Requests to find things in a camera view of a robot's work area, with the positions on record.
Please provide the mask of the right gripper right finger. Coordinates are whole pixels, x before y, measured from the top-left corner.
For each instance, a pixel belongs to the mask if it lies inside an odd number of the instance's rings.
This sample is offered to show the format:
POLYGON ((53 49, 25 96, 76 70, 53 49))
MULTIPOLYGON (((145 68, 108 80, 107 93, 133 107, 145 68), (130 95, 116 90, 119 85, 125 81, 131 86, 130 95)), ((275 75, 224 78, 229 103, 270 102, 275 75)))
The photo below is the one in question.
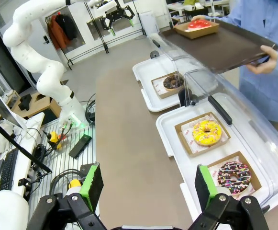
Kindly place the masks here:
POLYGON ((216 230, 221 224, 232 230, 269 229, 264 216, 268 208, 261 208, 251 195, 236 200, 231 195, 218 192, 207 166, 197 166, 195 189, 202 213, 189 227, 190 230, 216 230))

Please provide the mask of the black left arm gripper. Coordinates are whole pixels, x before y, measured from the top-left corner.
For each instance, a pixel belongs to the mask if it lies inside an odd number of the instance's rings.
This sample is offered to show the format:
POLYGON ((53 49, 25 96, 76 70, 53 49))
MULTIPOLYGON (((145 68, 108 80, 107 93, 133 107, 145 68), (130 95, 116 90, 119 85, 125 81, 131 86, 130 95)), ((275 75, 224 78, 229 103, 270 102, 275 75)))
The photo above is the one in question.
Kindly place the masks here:
POLYGON ((112 12, 106 13, 106 18, 102 18, 102 28, 111 32, 112 35, 116 35, 114 29, 112 28, 113 22, 124 17, 129 21, 131 27, 134 27, 134 16, 135 13, 130 6, 125 6, 124 8, 117 6, 112 12))

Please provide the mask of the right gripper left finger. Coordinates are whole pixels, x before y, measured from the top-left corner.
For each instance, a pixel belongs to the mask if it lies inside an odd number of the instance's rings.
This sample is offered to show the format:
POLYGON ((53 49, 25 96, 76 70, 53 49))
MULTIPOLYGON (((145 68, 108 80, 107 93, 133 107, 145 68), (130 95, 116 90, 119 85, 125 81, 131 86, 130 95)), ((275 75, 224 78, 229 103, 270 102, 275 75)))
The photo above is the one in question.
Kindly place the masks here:
POLYGON ((68 224, 75 223, 82 230, 105 230, 96 214, 103 186, 100 164, 93 163, 78 192, 71 192, 63 198, 56 195, 41 197, 26 228, 65 230, 68 224))

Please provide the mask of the person's left hand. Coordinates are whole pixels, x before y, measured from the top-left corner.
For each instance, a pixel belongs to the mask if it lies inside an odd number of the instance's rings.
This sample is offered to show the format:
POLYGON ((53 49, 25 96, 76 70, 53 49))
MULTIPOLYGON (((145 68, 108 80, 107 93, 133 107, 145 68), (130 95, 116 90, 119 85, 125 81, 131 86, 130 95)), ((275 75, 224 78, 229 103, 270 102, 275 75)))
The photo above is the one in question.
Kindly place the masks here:
POLYGON ((273 48, 264 45, 261 46, 261 50, 269 55, 269 60, 258 66, 248 64, 246 65, 246 67, 254 74, 271 73, 276 68, 277 61, 278 61, 278 52, 275 51, 273 48))

